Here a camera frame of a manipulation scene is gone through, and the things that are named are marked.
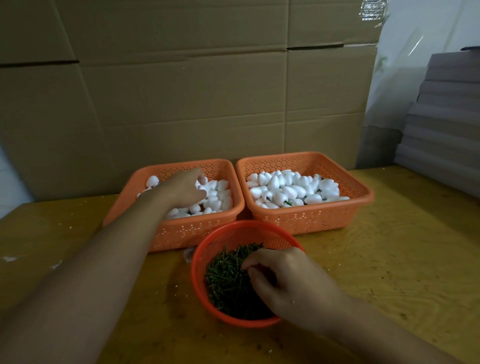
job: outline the pile of white foam buds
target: pile of white foam buds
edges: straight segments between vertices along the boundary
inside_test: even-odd
[[[143,192],[157,187],[158,184],[158,177],[151,176],[145,184],[146,189],[140,192],[137,198]],[[233,207],[232,191],[228,189],[227,180],[209,181],[205,177],[205,184],[196,181],[195,187],[197,190],[205,190],[207,192],[206,198],[187,208],[174,208],[168,213],[167,219],[213,214],[230,210]]]
[[[292,170],[262,171],[247,178],[250,195],[263,208],[283,208],[349,200],[340,196],[338,183],[319,174],[302,176]]]

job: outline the right arm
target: right arm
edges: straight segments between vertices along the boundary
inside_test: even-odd
[[[270,268],[273,287],[255,268]],[[276,315],[349,349],[374,363],[459,363],[416,337],[372,305],[344,293],[328,274],[298,248],[260,249],[242,265],[252,286]]]

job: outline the left arm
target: left arm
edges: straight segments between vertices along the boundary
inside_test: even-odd
[[[165,215],[205,198],[200,169],[143,193],[60,266],[0,328],[2,363],[94,363],[120,317]]]

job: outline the human hand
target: human hand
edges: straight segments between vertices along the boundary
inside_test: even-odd
[[[258,264],[275,273],[275,287]],[[248,269],[253,288],[274,314],[305,330],[325,334],[348,310],[350,298],[299,248],[259,249],[242,269]]]
[[[189,207],[206,197],[206,191],[197,190],[195,181],[205,184],[201,168],[177,172],[147,193],[161,196],[163,203],[168,204],[170,209]]]

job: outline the yellow table surface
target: yellow table surface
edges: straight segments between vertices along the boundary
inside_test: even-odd
[[[351,295],[480,363],[478,202],[401,167],[353,173],[375,191],[375,202],[347,228],[298,236],[307,254]],[[115,198],[26,204],[0,221],[0,317],[90,239]],[[100,363],[355,360],[285,322],[248,330],[217,321],[200,305],[189,272],[183,251],[148,255]]]

